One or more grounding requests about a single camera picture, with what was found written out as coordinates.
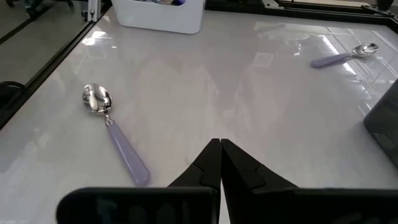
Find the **metal frame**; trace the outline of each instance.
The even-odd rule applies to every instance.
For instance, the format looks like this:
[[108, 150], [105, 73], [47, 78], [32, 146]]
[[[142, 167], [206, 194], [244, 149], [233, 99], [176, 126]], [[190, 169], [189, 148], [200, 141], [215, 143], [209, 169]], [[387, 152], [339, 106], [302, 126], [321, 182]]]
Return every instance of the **metal frame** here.
[[388, 26], [398, 34], [398, 21], [396, 16], [376, 12], [371, 7], [342, 7], [326, 6], [322, 4], [305, 4], [293, 2], [283, 3], [280, 0], [245, 0], [239, 3], [208, 0], [206, 10], [224, 12], [242, 12], [268, 16], [284, 16], [302, 19], [315, 19], [337, 22], [355, 22], [363, 24], [379, 24]]
[[88, 0], [87, 21], [97, 22], [101, 18], [101, 0]]

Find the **black panel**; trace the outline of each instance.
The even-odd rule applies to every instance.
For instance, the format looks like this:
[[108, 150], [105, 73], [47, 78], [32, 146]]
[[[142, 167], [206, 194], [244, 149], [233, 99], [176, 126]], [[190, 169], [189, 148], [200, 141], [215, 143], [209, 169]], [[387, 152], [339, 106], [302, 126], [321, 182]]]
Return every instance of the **black panel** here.
[[65, 196], [59, 224], [216, 223], [217, 191], [209, 187], [164, 189], [88, 188]]
[[398, 81], [366, 115], [366, 129], [398, 167]]

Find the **floor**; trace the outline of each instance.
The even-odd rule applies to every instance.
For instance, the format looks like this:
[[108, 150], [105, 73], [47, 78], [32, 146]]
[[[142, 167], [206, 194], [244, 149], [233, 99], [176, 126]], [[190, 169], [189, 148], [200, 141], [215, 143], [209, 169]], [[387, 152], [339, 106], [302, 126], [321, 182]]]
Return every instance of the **floor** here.
[[29, 18], [22, 2], [15, 2], [15, 7], [9, 7], [6, 1], [0, 1], [0, 15], [0, 37]]
[[[80, 2], [74, 2], [74, 11], [65, 2], [52, 4], [36, 21], [0, 45], [0, 82], [12, 80], [25, 85], [84, 27]], [[0, 22], [0, 35], [28, 18], [21, 2], [10, 8], [2, 1], [0, 10], [2, 15], [7, 15], [5, 21]]]

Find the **lavender spoon handle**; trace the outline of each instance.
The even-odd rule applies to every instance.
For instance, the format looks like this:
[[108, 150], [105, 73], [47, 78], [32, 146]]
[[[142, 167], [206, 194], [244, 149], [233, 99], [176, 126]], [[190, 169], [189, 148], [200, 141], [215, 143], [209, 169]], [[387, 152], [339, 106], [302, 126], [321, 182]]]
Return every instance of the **lavender spoon handle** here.
[[150, 181], [150, 172], [131, 146], [122, 130], [112, 121], [108, 126], [108, 131], [137, 187], [147, 186]]
[[324, 66], [331, 65], [334, 63], [345, 62], [349, 58], [351, 58], [350, 53], [342, 53], [342, 54], [338, 54], [338, 55], [332, 55], [329, 57], [324, 57], [324, 58], [313, 60], [311, 62], [311, 67], [322, 68]]

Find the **black bracket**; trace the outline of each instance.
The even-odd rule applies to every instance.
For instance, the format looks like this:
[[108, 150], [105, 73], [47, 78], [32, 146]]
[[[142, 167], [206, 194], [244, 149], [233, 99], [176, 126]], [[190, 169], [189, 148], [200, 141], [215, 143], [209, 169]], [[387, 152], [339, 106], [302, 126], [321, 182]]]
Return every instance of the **black bracket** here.
[[382, 7], [380, 7], [380, 6], [362, 6], [362, 8], [366, 9], [368, 11], [375, 12], [376, 14], [382, 14], [387, 17], [395, 17], [396, 16], [394, 13], [392, 13], [390, 10], [388, 10], [389, 7], [386, 10], [382, 10]]

